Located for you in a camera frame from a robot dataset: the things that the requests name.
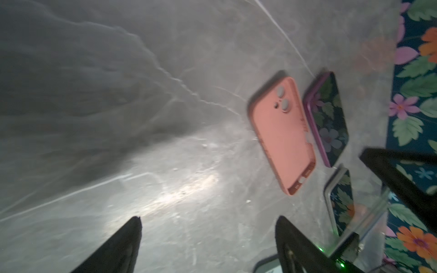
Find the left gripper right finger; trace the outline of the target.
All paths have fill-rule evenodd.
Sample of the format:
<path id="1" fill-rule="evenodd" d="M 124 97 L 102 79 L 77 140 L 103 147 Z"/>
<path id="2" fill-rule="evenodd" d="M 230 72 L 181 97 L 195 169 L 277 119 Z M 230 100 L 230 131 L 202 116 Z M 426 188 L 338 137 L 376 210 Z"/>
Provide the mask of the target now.
<path id="1" fill-rule="evenodd" d="M 284 273 L 339 273 L 340 270 L 286 217 L 275 224 L 278 258 Z"/>

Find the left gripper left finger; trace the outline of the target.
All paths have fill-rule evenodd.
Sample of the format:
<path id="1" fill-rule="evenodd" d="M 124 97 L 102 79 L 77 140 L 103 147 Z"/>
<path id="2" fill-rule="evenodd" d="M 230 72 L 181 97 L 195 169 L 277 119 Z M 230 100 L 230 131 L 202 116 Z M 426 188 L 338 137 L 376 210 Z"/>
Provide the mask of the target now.
<path id="1" fill-rule="evenodd" d="M 72 273 L 132 273 L 141 238 L 141 218 L 132 217 Z"/>

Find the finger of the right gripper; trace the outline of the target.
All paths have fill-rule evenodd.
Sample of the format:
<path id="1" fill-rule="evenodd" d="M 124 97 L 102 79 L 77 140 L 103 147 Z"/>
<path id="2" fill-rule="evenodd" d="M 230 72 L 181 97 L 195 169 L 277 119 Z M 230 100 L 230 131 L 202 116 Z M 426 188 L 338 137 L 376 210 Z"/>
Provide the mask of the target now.
<path id="1" fill-rule="evenodd" d="M 421 191 L 405 175 L 390 164 L 391 159 L 437 165 L 437 156 L 408 151 L 367 147 L 360 160 L 429 228 L 437 230 L 437 194 Z"/>

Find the pink phone case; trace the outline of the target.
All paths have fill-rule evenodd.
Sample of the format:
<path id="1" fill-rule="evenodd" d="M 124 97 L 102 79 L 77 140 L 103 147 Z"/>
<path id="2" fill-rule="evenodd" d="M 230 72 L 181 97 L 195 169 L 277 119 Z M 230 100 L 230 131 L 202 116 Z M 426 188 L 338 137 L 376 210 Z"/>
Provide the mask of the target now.
<path id="1" fill-rule="evenodd" d="M 295 195 L 316 167 L 295 80 L 283 77 L 257 95 L 248 117 L 282 191 Z"/>

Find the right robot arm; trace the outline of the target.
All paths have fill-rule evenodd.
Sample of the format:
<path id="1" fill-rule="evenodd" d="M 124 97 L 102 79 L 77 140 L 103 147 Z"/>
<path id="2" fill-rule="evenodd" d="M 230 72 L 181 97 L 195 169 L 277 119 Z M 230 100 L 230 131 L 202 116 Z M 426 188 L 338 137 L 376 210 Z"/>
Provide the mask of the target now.
<path id="1" fill-rule="evenodd" d="M 369 212 L 361 224 L 348 227 L 340 245 L 331 255 L 341 272 L 358 273 L 353 265 L 358 254 L 359 233 L 369 228 L 371 221 L 388 214 L 385 233 L 385 265 L 400 272 L 434 273 L 437 270 L 437 188 L 427 192 L 401 172 L 401 163 L 419 163 L 436 167 L 435 154 L 366 148 L 360 160 L 381 181 L 385 189 L 374 212 Z"/>

